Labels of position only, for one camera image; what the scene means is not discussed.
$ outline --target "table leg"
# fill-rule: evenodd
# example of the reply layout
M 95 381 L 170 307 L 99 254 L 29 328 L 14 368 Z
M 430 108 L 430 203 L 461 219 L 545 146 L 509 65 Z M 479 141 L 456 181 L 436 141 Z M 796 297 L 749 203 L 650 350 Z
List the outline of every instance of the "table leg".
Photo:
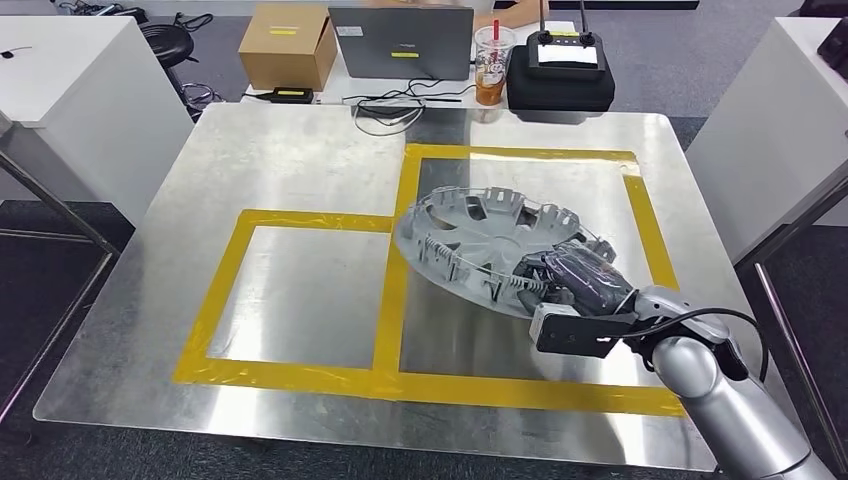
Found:
M 83 302 L 89 297 L 89 294 L 92 292 L 94 286 L 108 272 L 112 260 L 117 260 L 117 258 L 120 256 L 120 252 L 104 236 L 102 236 L 100 232 L 95 230 L 79 215 L 74 213 L 65 202 L 63 202 L 53 193 L 47 190 L 47 188 L 41 185 L 38 180 L 29 175 L 24 169 L 22 169 L 17 163 L 15 163 L 14 160 L 9 158 L 9 156 L 2 151 L 0 151 L 0 168 L 5 170 L 9 175 L 11 175 L 18 182 L 20 182 L 36 197 L 46 203 L 48 207 L 53 209 L 53 211 L 55 211 L 56 213 L 64 217 L 66 220 L 71 222 L 71 224 L 78 228 L 80 231 L 82 231 L 84 235 L 81 236 L 73 234 L 31 231 L 15 232 L 6 229 L 0 231 L 0 234 L 13 235 L 21 238 L 53 239 L 74 242 L 87 240 L 96 244 L 104 251 L 104 255 L 100 258 L 100 261 L 97 263 L 97 266 L 94 268 L 94 271 L 91 272 L 88 279 L 83 284 L 82 288 L 80 288 L 80 290 L 77 292 L 73 301 L 65 310 L 65 313 L 53 327 L 53 330 L 50 332 L 50 335 L 47 337 L 44 344 L 42 344 L 35 358 L 33 358 L 32 362 L 30 362 L 29 366 L 24 371 L 24 374 L 18 379 L 18 382 L 15 384 L 15 387 L 12 389 L 12 392 L 3 401 L 2 406 L 0 406 L 0 424 L 2 424 L 3 420 L 11 411 L 12 407 L 14 406 L 17 399 L 20 397 L 23 390 L 32 380 L 32 377 L 38 371 L 45 358 L 47 358 L 47 355 L 50 353 L 50 350 L 58 341 L 59 337 L 67 327 L 71 318 L 73 318 L 74 315 L 80 310 L 83 305 Z M 15 432 L 6 432 L 2 436 L 0 436 L 0 439 L 9 439 L 12 443 L 19 443 L 21 438 L 22 437 Z M 26 439 L 24 444 L 28 444 L 31 440 L 32 439 L 30 435 L 30 438 Z
M 840 473 L 848 472 L 848 455 L 842 446 L 842 441 L 830 412 L 824 403 L 821 392 L 813 379 L 813 374 L 807 364 L 806 358 L 801 351 L 801 346 L 798 343 L 795 333 L 792 330 L 789 319 L 783 310 L 780 303 L 777 291 L 771 282 L 765 265 L 763 264 L 780 248 L 786 245 L 791 239 L 795 238 L 800 232 L 813 225 L 819 218 L 827 213 L 831 208 L 841 202 L 848 196 L 848 177 L 836 179 L 830 189 L 807 210 L 805 210 L 798 218 L 782 227 L 780 231 L 766 239 L 762 244 L 757 246 L 751 253 L 746 255 L 739 263 L 736 264 L 737 274 L 744 274 L 749 269 L 754 269 L 768 298 L 769 305 L 774 313 L 775 319 L 780 327 L 784 339 L 789 347 L 789 354 L 801 376 L 801 381 L 804 386 L 804 392 L 813 406 L 813 411 L 822 427 L 822 430 L 827 439 L 828 445 L 833 452 L 834 460 L 837 463 Z

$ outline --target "power adapter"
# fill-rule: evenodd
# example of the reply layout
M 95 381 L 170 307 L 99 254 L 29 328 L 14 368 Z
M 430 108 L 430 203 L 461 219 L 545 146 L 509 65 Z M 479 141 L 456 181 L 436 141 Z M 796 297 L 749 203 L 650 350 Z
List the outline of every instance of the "power adapter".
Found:
M 312 103 L 314 98 L 311 88 L 294 87 L 277 87 L 273 92 L 260 93 L 259 95 L 245 93 L 245 95 L 271 103 L 309 104 Z

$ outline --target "yellow tape outline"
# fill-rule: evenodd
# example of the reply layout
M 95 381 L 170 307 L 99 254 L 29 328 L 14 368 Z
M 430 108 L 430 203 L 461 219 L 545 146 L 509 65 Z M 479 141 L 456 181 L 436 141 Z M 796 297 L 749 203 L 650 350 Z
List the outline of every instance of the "yellow tape outline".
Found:
M 580 410 L 681 416 L 677 398 L 663 387 L 597 385 L 493 377 L 401 372 L 400 354 L 408 267 L 390 242 L 377 318 L 371 369 L 270 363 L 206 356 L 257 226 L 317 228 L 391 234 L 395 220 L 417 196 L 421 162 L 470 158 L 471 154 L 542 160 L 602 159 L 636 163 L 627 151 L 406 146 L 394 217 L 344 213 L 244 210 L 218 265 L 177 362 L 173 381 L 348 395 L 389 401 L 544 410 Z M 677 288 L 674 270 L 642 178 L 622 174 L 653 280 Z

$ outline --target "laptop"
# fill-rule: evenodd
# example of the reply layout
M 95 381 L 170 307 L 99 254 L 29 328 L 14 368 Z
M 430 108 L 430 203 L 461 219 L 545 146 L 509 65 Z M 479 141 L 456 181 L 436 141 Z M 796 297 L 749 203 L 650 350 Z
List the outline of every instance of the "laptop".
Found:
M 463 7 L 330 7 L 348 74 L 355 78 L 467 80 L 474 10 Z

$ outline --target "white desk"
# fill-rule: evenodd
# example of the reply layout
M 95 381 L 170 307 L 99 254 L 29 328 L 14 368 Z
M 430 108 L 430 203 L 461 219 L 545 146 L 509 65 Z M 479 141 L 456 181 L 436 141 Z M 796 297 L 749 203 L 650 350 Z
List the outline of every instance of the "white desk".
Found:
M 518 37 L 518 45 L 526 44 L 527 37 L 531 33 L 537 31 L 538 28 L 538 25 L 532 24 L 515 29 Z M 547 22 L 547 28 L 560 32 L 573 32 L 574 23 Z M 471 58 L 474 58 L 473 44 L 471 45 L 471 52 L 469 56 L 469 59 Z M 474 83 L 474 76 L 472 75 L 473 71 L 474 66 L 469 65 L 467 80 L 444 81 L 433 88 L 418 87 L 415 91 L 423 95 L 444 92 L 460 92 Z M 336 55 L 336 61 L 333 63 L 333 68 L 330 70 L 330 76 L 327 78 L 327 84 L 324 85 L 324 91 L 317 92 L 315 94 L 315 103 L 341 104 L 343 103 L 342 98 L 344 97 L 351 97 L 354 95 L 379 96 L 390 90 L 406 90 L 407 82 L 407 80 L 397 79 L 351 78 L 347 73 L 347 67 L 345 66 L 341 49 L 339 49 L 339 53 Z M 255 95 L 257 93 L 264 93 L 267 91 L 268 90 L 254 90 L 252 86 L 248 86 L 246 93 Z M 461 101 L 458 103 L 430 102 L 427 106 L 434 108 L 501 108 L 505 105 L 504 101 L 501 101 L 500 105 L 495 105 L 493 107 L 484 107 L 478 104 L 474 98 L 474 89 L 468 90 L 461 96 L 445 96 L 445 98 L 459 98 Z M 257 100 L 248 96 L 242 97 L 241 101 L 244 103 L 266 103 L 262 100 Z
M 733 262 L 848 174 L 848 83 L 816 53 L 837 21 L 775 19 L 686 152 Z
M 0 149 L 63 200 L 139 225 L 193 128 L 130 17 L 0 17 Z M 34 198 L 0 177 L 0 200 Z

